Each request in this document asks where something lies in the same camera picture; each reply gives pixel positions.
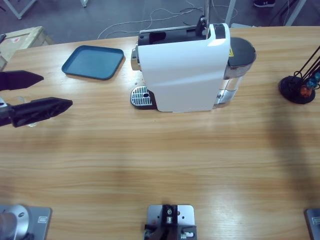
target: white coffee machine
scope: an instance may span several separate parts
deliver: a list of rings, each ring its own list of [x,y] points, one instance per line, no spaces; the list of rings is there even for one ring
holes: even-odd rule
[[[209,111],[230,102],[256,59],[245,39],[230,37],[225,23],[209,24],[210,1],[197,25],[140,31],[131,67],[145,86],[131,93],[139,109]]]

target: table leg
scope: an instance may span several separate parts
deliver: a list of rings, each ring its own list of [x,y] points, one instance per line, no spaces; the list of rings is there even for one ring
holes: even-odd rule
[[[31,2],[29,2],[29,4],[19,13],[17,12],[17,10],[14,8],[14,6],[12,6],[12,4],[9,2],[9,0],[3,0],[4,3],[8,6],[8,8],[13,12],[13,14],[19,19],[22,19],[22,16],[26,13],[26,11],[29,10],[29,8],[31,8],[31,6],[37,1],[37,0],[31,0]]]
[[[292,14],[290,15],[288,21],[285,23],[286,26],[292,26],[294,21],[296,20],[298,14],[300,13],[301,9],[305,5],[307,0],[299,0],[297,3],[295,9],[293,10]]]
[[[87,6],[88,0],[80,0],[82,6],[85,8]]]
[[[230,28],[232,14],[234,13],[235,5],[236,5],[236,0],[230,0],[228,12],[225,17],[225,23],[229,26],[229,28]]]

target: floor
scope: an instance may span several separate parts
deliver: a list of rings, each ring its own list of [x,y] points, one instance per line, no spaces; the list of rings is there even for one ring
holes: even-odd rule
[[[10,0],[11,3],[21,10],[29,0]],[[203,7],[203,0],[187,0],[196,8]],[[80,0],[38,0],[32,8],[18,20],[8,9],[7,5],[0,0],[0,34],[9,33],[21,29],[43,26],[45,31],[57,44],[95,40],[98,35],[107,27],[130,21],[142,21],[150,19],[164,19],[175,16],[171,19],[153,21],[151,29],[194,25],[197,23],[200,10],[183,15],[173,13],[188,12],[193,6],[186,0],[89,0],[87,7],[82,7]],[[213,0],[217,16],[213,7],[211,8],[211,22],[224,22],[223,18],[228,8],[221,5],[228,5],[226,0]],[[256,8],[253,0],[238,0],[236,2],[234,18],[232,23],[254,25],[254,26],[283,26],[286,13],[283,16],[274,16],[279,9],[287,3],[287,0],[276,0],[273,8]],[[135,36],[136,31],[143,30],[150,25],[148,22],[121,24],[109,28],[101,35],[101,39]],[[308,0],[300,14],[293,23],[294,26],[320,26],[320,1]]]

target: shoe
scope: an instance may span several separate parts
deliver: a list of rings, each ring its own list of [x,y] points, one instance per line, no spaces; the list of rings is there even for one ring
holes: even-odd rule
[[[258,8],[272,8],[276,4],[276,0],[256,0],[253,5]]]

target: wood grain surface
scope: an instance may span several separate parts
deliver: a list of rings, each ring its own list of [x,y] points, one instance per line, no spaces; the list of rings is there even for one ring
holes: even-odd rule
[[[314,52],[320,27],[231,35],[254,45],[256,62],[229,106],[192,113],[131,105],[144,84],[130,64],[136,37],[16,52],[6,71],[45,80],[1,92],[6,102],[58,97],[73,106],[36,127],[1,127],[0,202],[51,207],[49,240],[140,240],[148,205],[165,203],[194,206],[199,240],[309,239],[304,209],[320,207],[320,96],[293,104],[278,82]],[[120,48],[125,60],[107,81],[65,75],[81,45]]]

